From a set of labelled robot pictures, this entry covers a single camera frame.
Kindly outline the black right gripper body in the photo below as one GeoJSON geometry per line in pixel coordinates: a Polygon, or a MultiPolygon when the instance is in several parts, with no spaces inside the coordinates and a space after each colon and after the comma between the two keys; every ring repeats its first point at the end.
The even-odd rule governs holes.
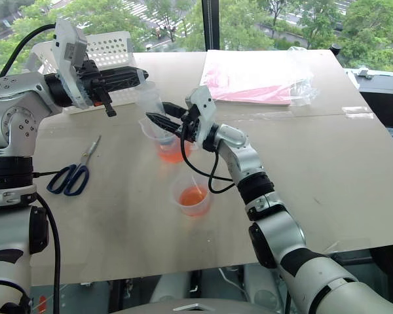
{"type": "Polygon", "coordinates": [[[190,109],[179,111],[179,118],[183,122],[179,137],[181,144],[184,144],[185,141],[196,144],[203,143],[200,116],[201,113],[197,105],[191,105],[190,109]]]}

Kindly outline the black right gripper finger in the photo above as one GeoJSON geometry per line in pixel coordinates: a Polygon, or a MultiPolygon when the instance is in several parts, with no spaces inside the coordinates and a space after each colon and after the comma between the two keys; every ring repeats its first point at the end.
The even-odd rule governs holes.
{"type": "Polygon", "coordinates": [[[162,128],[165,131],[168,131],[177,137],[181,137],[183,135],[183,126],[178,124],[169,118],[163,116],[159,113],[146,113],[147,118],[152,121],[152,123],[156,124],[158,127],[162,128]]]}
{"type": "Polygon", "coordinates": [[[162,103],[164,112],[175,118],[182,118],[184,115],[187,114],[187,109],[180,107],[179,105],[173,104],[171,102],[163,102],[162,103]]]}

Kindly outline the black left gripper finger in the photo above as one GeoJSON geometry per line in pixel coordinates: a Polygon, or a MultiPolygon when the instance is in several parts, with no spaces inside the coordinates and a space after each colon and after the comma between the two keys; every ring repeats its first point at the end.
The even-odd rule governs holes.
{"type": "Polygon", "coordinates": [[[140,81],[139,80],[115,80],[115,81],[102,80],[101,84],[106,92],[115,92],[118,90],[134,88],[140,85],[140,81]]]}
{"type": "Polygon", "coordinates": [[[137,67],[132,67],[132,66],[124,66],[124,67],[116,67],[112,69],[100,70],[100,76],[98,80],[109,82],[114,80],[118,81],[118,80],[138,79],[139,70],[143,72],[145,79],[149,77],[149,74],[146,70],[137,67]]]}

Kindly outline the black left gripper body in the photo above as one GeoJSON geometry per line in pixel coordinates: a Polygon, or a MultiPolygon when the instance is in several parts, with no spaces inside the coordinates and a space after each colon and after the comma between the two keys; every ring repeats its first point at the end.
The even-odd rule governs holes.
{"type": "Polygon", "coordinates": [[[105,80],[93,60],[84,60],[83,64],[76,68],[77,76],[83,90],[86,92],[86,100],[93,107],[104,106],[108,117],[117,115],[112,107],[112,99],[105,87],[105,80]]]}

